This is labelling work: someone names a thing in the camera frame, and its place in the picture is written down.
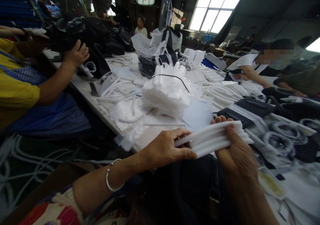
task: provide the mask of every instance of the black elastic cord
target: black elastic cord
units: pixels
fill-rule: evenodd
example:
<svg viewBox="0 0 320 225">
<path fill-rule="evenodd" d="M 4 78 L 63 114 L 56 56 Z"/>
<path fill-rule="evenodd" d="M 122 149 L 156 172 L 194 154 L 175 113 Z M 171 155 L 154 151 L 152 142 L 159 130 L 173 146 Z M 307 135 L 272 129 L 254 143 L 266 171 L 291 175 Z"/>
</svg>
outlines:
<svg viewBox="0 0 320 225">
<path fill-rule="evenodd" d="M 177 77 L 177 76 L 174 76 L 174 75 L 164 75 L 164 76 L 175 77 L 175 78 L 177 78 L 177 79 L 180 79 L 181 82 L 183 83 L 184 87 L 185 87 L 186 90 L 188 91 L 188 93 L 190 93 L 189 90 L 188 90 L 188 88 L 187 88 L 187 86 L 184 84 L 184 82 L 183 82 L 183 80 L 182 80 L 181 78 L 179 78 L 179 77 Z"/>
</svg>

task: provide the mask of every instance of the yellow shirt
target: yellow shirt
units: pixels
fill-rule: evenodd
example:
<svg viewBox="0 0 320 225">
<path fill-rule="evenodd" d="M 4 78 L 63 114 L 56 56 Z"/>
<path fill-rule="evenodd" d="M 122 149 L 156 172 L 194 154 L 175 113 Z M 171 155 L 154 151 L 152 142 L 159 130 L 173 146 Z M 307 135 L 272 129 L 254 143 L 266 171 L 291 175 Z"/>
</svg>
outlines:
<svg viewBox="0 0 320 225">
<path fill-rule="evenodd" d="M 24 59 L 12 41 L 0 39 L 0 50 L 20 60 Z M 0 65 L 9 70 L 21 68 L 15 61 L 2 54 Z M 0 68 L 0 129 L 6 128 L 25 114 L 36 104 L 39 96 L 40 89 L 37 86 L 16 80 Z"/>
</svg>

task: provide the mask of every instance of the dark hair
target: dark hair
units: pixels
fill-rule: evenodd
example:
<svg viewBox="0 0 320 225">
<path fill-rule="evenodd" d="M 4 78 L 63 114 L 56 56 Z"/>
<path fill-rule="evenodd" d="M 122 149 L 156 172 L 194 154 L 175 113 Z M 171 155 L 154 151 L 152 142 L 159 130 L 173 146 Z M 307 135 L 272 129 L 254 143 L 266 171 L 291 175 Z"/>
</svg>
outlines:
<svg viewBox="0 0 320 225">
<path fill-rule="evenodd" d="M 289 50 L 293 49 L 293 43 L 290 39 L 279 39 L 270 44 L 270 49 Z"/>
<path fill-rule="evenodd" d="M 146 18 L 142 14 L 140 14 L 138 18 L 141 19 L 142 23 L 146 22 Z"/>
<path fill-rule="evenodd" d="M 303 37 L 302 39 L 299 39 L 297 41 L 297 45 L 299 45 L 301 48 L 305 48 L 307 46 L 307 44 L 310 42 L 311 40 L 311 36 L 306 36 L 306 37 Z"/>
</svg>

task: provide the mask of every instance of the paper sheet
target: paper sheet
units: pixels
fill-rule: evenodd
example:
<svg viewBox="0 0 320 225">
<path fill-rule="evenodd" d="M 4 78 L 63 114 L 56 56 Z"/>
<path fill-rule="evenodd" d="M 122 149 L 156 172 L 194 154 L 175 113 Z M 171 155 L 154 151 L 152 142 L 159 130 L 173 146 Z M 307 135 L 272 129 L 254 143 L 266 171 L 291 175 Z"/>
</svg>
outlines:
<svg viewBox="0 0 320 225">
<path fill-rule="evenodd" d="M 211 119 L 212 113 L 207 102 L 198 100 L 191 100 L 181 118 L 187 124 L 186 129 L 192 132 L 210 125 Z"/>
</svg>

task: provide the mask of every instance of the silver bangle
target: silver bangle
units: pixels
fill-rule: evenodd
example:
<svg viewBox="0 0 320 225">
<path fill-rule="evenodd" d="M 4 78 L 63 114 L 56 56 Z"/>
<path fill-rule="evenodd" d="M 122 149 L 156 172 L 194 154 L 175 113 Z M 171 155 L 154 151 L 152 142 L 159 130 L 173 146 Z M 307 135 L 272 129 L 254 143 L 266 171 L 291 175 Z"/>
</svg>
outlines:
<svg viewBox="0 0 320 225">
<path fill-rule="evenodd" d="M 114 160 L 114 161 L 110 164 L 110 167 L 112 167 L 112 166 L 114 165 L 114 162 L 115 162 L 115 161 L 119 161 L 119 160 L 121 160 L 121 158 L 117 158 L 116 160 Z M 110 171 L 110 168 L 107 169 L 106 184 L 107 184 L 108 189 L 109 189 L 111 192 L 116 192 L 116 191 L 120 190 L 120 189 L 123 187 L 124 184 L 122 184 L 122 186 L 119 187 L 118 189 L 112 189 L 112 188 L 110 187 L 110 185 L 109 185 L 109 182 L 108 182 L 108 174 L 109 174 L 109 171 Z"/>
</svg>

